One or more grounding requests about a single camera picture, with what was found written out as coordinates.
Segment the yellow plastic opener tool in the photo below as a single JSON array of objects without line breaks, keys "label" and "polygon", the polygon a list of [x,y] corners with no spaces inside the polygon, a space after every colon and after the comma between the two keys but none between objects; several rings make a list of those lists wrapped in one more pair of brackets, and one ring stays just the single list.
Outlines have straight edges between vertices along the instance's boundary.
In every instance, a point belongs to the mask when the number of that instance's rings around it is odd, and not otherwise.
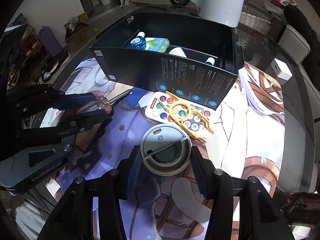
[{"label": "yellow plastic opener tool", "polygon": [[[200,122],[203,123],[205,129],[208,132],[214,134],[213,128],[210,125],[209,120],[202,113],[198,112],[197,109],[192,108],[191,105],[187,101],[183,100],[182,98],[179,98],[178,96],[170,93],[169,91],[167,91],[166,94],[170,98],[172,98],[172,100],[173,100],[172,104],[170,104],[170,106],[167,107],[166,104],[164,102],[162,102],[160,99],[158,99],[158,102],[167,111],[168,115],[171,117],[171,119],[174,121],[174,123],[176,123],[183,131],[188,133],[188,135],[189,135],[189,137],[191,137],[191,139],[199,140],[199,141],[207,143],[208,142],[207,138],[195,133],[195,131],[192,130],[191,126],[187,127],[185,125],[185,122],[187,122],[189,120],[191,115],[197,116],[199,118]],[[177,106],[185,106],[186,107],[184,116],[180,116],[178,113],[177,114],[173,113],[174,108],[176,108]]]}]

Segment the round white grey device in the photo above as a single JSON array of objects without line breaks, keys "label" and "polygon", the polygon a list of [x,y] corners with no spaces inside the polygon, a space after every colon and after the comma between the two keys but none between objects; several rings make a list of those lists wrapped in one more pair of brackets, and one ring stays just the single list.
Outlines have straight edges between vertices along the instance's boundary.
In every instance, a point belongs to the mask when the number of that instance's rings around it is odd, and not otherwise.
[{"label": "round white grey device", "polygon": [[170,124],[150,128],[140,142],[145,167],[158,176],[175,176],[190,163],[191,139],[182,129]]}]

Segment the black cardboard storage box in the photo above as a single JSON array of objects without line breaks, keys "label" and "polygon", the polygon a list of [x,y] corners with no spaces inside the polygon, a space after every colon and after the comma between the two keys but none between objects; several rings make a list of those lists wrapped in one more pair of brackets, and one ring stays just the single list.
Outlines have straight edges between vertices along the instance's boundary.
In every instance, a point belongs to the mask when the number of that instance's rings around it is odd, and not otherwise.
[{"label": "black cardboard storage box", "polygon": [[[129,49],[139,32],[167,38],[166,52]],[[233,28],[169,12],[135,11],[109,26],[91,46],[105,75],[113,81],[178,97],[217,109],[244,66]],[[215,64],[205,64],[209,57]]]}]

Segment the clear handle screwdriver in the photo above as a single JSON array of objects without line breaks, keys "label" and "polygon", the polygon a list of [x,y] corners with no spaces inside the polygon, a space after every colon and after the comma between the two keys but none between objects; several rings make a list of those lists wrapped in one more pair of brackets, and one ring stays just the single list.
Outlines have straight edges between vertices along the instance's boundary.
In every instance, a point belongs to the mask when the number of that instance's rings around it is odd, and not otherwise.
[{"label": "clear handle screwdriver", "polygon": [[80,109],[78,109],[77,113],[82,114],[103,109],[107,114],[110,114],[112,112],[112,107],[121,102],[121,100],[123,100],[123,98],[125,98],[130,93],[131,89],[128,89],[115,96],[111,100],[108,100],[105,96],[101,96],[99,99],[93,100],[82,106]]}]

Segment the purple bag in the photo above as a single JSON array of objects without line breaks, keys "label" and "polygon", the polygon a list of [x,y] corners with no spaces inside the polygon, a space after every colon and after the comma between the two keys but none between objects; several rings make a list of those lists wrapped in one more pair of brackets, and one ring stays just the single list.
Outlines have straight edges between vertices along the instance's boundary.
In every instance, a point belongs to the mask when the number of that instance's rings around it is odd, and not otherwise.
[{"label": "purple bag", "polygon": [[62,51],[62,47],[50,27],[42,26],[39,31],[39,39],[52,57],[55,57]]}]

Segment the blue eye drop bottle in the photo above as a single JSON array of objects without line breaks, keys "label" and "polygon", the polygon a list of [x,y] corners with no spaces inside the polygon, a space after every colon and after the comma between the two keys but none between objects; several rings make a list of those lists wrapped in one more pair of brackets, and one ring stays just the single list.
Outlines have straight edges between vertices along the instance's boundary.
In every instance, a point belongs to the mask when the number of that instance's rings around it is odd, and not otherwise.
[{"label": "blue eye drop bottle", "polygon": [[144,50],[146,48],[145,33],[142,31],[139,32],[137,36],[127,44],[127,48]]},{"label": "blue eye drop bottle", "polygon": [[208,64],[208,65],[210,65],[210,66],[213,66],[213,65],[215,64],[215,59],[214,59],[213,57],[209,57],[209,58],[206,60],[205,64]]}]

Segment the white charger cube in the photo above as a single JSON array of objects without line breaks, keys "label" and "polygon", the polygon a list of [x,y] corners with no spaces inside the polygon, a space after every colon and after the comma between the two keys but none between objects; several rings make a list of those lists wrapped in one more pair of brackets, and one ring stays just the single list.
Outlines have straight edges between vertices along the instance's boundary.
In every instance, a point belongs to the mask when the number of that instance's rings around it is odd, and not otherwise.
[{"label": "white charger cube", "polygon": [[292,73],[285,62],[275,58],[271,62],[270,66],[277,76],[276,80],[281,85],[284,85],[287,81],[289,81],[289,79],[291,79]]}]

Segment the green white tissue pack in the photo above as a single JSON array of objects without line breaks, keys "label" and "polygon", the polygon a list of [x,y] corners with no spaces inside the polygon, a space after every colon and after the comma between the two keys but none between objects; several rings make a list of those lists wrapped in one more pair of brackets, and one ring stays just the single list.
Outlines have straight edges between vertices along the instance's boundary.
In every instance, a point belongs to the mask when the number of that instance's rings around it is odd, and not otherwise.
[{"label": "green white tissue pack", "polygon": [[146,48],[148,51],[155,51],[159,53],[166,52],[167,48],[170,46],[170,42],[167,38],[159,37],[146,37]]}]

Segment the white colourful button remote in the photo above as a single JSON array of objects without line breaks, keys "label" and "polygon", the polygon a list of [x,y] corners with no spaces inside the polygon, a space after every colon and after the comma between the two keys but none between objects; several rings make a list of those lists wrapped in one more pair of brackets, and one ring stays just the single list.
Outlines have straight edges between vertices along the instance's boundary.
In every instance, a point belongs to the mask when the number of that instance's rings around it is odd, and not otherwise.
[{"label": "white colourful button remote", "polygon": [[[167,94],[162,92],[155,92],[151,97],[146,109],[145,109],[145,116],[153,121],[160,122],[160,123],[168,123],[177,126],[176,123],[171,119],[168,115],[167,111],[161,106],[158,102],[160,99],[162,102],[166,104],[167,107],[172,104],[173,100]],[[196,103],[188,102],[192,108],[197,109],[198,112],[202,113],[208,120],[213,119],[214,111],[210,110],[208,107],[201,106]],[[179,114],[180,116],[184,116],[185,114],[185,106],[177,106],[174,108],[173,113]],[[191,126],[192,130],[195,133],[199,133],[203,129],[205,129],[202,122],[200,122],[197,116],[191,115],[189,120],[185,122],[187,127]]]}]

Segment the beige sofa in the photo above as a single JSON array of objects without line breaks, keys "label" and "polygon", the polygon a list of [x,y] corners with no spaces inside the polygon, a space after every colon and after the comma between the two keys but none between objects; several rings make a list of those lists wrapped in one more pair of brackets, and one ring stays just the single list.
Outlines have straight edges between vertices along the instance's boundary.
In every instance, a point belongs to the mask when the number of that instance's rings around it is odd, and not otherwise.
[{"label": "beige sofa", "polygon": [[302,62],[311,55],[311,48],[306,39],[291,25],[287,25],[279,40],[279,46],[295,61],[302,72],[303,80],[308,91],[314,118],[315,129],[319,131],[319,91],[312,84],[310,77],[303,68]]}]

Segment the brown cardboard box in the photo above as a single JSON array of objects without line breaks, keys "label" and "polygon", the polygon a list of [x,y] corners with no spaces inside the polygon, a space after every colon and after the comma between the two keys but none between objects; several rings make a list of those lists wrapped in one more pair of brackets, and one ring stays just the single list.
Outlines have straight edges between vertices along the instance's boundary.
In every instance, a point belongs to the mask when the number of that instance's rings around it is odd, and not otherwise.
[{"label": "brown cardboard box", "polygon": [[64,28],[65,43],[70,53],[80,50],[95,37],[95,29],[86,12],[70,17]]}]

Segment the white woven basket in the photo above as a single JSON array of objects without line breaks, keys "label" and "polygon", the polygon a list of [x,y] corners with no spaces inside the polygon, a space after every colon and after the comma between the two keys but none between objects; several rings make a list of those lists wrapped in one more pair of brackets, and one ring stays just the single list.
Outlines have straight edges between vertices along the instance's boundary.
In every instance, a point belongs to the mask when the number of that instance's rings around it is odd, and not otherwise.
[{"label": "white woven basket", "polygon": [[239,22],[261,34],[267,35],[271,29],[272,18],[272,15],[268,12],[249,1],[244,1]]}]

